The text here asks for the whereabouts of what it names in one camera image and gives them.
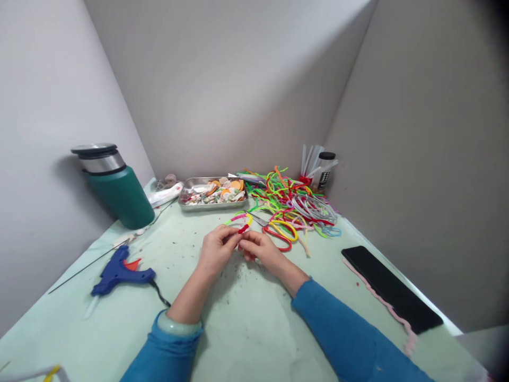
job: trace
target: glue gun trigger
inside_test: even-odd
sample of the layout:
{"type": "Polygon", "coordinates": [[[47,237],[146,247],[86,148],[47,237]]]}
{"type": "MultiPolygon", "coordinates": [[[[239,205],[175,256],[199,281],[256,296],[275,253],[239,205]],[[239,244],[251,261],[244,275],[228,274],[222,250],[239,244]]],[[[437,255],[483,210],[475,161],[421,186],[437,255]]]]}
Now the glue gun trigger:
{"type": "Polygon", "coordinates": [[[124,259],[123,261],[123,264],[124,264],[124,267],[130,271],[133,271],[133,272],[136,272],[136,270],[138,269],[138,264],[139,262],[141,261],[142,259],[139,258],[138,260],[135,260],[133,261],[132,263],[127,263],[124,259]]]}

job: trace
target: water bottle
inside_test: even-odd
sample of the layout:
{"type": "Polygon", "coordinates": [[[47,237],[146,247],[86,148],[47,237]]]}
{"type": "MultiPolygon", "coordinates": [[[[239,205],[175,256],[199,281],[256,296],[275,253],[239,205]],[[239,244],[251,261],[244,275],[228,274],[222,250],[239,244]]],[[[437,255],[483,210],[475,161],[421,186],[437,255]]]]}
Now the water bottle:
{"type": "Polygon", "coordinates": [[[92,189],[128,229],[149,225],[155,217],[138,178],[112,143],[76,146],[92,189]]]}
{"type": "MultiPolygon", "coordinates": [[[[334,159],[336,158],[336,154],[328,151],[323,151],[318,155],[318,158],[320,158],[320,161],[318,162],[318,166],[320,166],[322,169],[327,168],[328,164],[331,164],[334,159]]],[[[323,191],[325,190],[325,186],[327,184],[327,181],[329,180],[330,175],[330,167],[325,171],[317,171],[317,173],[313,176],[313,182],[311,184],[311,189],[314,192],[317,192],[319,194],[323,194],[323,191]]]]}

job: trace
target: table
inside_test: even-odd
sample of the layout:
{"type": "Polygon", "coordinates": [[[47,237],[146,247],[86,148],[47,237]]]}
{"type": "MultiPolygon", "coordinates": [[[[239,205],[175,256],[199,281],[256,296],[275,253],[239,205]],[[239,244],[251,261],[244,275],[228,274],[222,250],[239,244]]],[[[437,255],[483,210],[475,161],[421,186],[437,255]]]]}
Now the table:
{"type": "MultiPolygon", "coordinates": [[[[173,301],[198,262],[203,236],[229,220],[234,212],[183,213],[175,203],[132,242],[129,259],[141,257],[141,269],[154,269],[163,296],[173,301]]],[[[261,231],[255,222],[251,227],[261,231]]],[[[347,219],[339,218],[337,227],[343,235],[333,239],[310,232],[310,258],[306,258],[298,242],[285,255],[403,349],[407,338],[403,327],[362,282],[357,286],[359,279],[343,264],[341,250],[363,245],[403,282],[415,287],[347,219]]],[[[118,221],[114,223],[54,286],[106,252],[128,232],[118,221]]],[[[8,361],[10,364],[0,376],[60,363],[71,382],[120,379],[164,306],[150,286],[123,284],[100,299],[89,320],[82,319],[92,299],[92,287],[112,253],[54,293],[42,296],[5,334],[0,340],[0,367],[8,361]]],[[[246,264],[234,252],[206,302],[202,315],[205,332],[191,380],[337,381],[290,302],[283,286],[262,266],[246,264]]],[[[447,323],[455,330],[451,322],[447,323]]],[[[484,372],[445,325],[418,337],[412,360],[437,381],[474,381],[478,379],[470,378],[484,372]]]]}

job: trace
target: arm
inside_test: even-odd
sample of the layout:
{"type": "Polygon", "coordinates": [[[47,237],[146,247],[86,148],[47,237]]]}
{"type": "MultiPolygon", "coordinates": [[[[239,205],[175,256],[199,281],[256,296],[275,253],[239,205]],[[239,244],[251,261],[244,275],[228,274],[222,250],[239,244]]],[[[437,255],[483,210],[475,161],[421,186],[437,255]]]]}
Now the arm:
{"type": "Polygon", "coordinates": [[[238,229],[220,225],[205,236],[195,271],[167,311],[160,312],[148,339],[121,382],[186,382],[203,332],[200,314],[217,274],[240,240],[238,229]]]}
{"type": "Polygon", "coordinates": [[[281,280],[341,380],[432,381],[378,329],[288,260],[267,235],[249,231],[244,239],[245,259],[257,257],[281,280]]]}

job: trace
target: left hand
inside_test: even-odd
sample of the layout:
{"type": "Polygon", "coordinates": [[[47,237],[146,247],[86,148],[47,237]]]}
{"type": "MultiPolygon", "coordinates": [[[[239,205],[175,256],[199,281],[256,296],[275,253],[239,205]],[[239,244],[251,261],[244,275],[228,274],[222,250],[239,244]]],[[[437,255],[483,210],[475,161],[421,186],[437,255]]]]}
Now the left hand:
{"type": "Polygon", "coordinates": [[[221,224],[205,235],[196,269],[215,277],[230,260],[233,250],[242,239],[242,235],[237,232],[238,228],[221,224]]]}

